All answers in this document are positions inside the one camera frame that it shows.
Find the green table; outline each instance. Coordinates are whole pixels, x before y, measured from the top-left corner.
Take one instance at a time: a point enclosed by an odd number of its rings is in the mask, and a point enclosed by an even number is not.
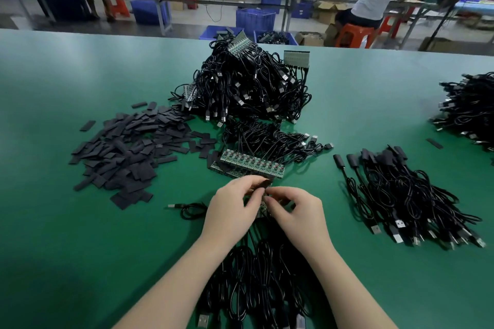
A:
[[[485,219],[475,229],[488,247],[443,251],[427,241],[412,248],[370,234],[351,215],[332,153],[290,166],[278,184],[323,200],[336,248],[400,328],[491,327],[494,168],[480,147],[436,133],[427,118],[445,98],[438,82],[491,71],[494,60],[300,49],[311,51],[313,99],[295,130],[333,142],[341,155],[402,146],[411,168],[425,170],[460,197],[461,209]],[[108,191],[74,192],[83,167],[67,163],[89,137],[78,131],[87,120],[98,120],[92,136],[133,103],[166,104],[209,53],[208,42],[188,39],[0,30],[0,327],[111,327],[198,237],[201,221],[164,209],[207,202],[228,181],[197,154],[160,166],[151,202],[125,211]],[[214,131],[201,120],[191,126]],[[321,322],[329,322],[324,314]]]

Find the gray floor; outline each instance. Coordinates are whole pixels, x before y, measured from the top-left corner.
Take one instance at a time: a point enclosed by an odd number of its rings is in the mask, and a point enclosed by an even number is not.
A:
[[[7,29],[31,29],[46,31],[62,31],[87,34],[112,34],[112,35],[136,35],[161,37],[159,26],[138,25],[131,14],[130,18],[117,17],[115,23],[108,23],[105,19],[92,22],[56,22],[50,21],[44,16],[37,0],[22,0],[34,26],[23,17],[19,0],[0,0],[0,28]],[[102,17],[105,16],[103,3],[95,0],[96,10]],[[129,1],[126,1],[128,9],[131,11]],[[283,11],[276,16],[275,30],[281,29]],[[219,5],[199,5],[197,10],[185,8],[182,11],[172,11],[172,30],[167,33],[167,37],[198,39],[208,25],[235,26],[236,7]],[[410,39],[404,49],[417,51],[423,39],[430,36],[438,25],[438,21],[421,20],[412,32]],[[290,32],[295,34],[299,31],[315,31],[324,33],[327,25],[314,19],[291,19]],[[383,34],[373,45],[374,49],[395,49],[401,38],[404,37],[409,26],[402,24],[399,29],[397,39],[391,40],[385,45],[387,34]],[[455,41],[455,53],[477,54],[494,56],[494,46],[488,45],[494,32],[472,30],[450,21],[440,30],[438,36]]]

